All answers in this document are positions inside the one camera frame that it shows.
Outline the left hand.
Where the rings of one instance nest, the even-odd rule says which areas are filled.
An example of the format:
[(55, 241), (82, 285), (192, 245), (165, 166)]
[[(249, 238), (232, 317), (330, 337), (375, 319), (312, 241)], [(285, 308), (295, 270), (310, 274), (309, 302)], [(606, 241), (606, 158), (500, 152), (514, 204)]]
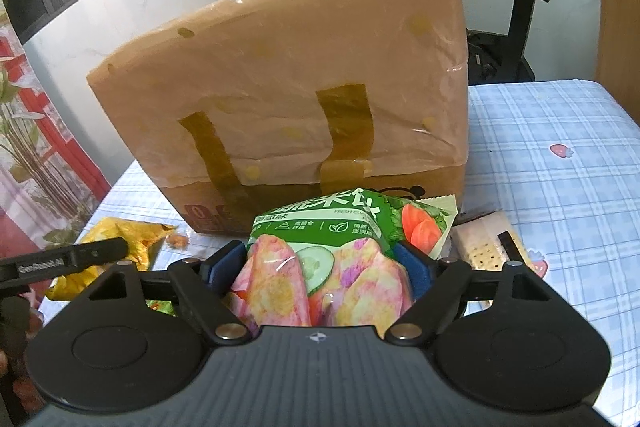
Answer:
[(43, 407), (26, 369), (25, 351), (43, 325), (42, 314), (22, 295), (1, 299), (1, 425), (19, 426)]

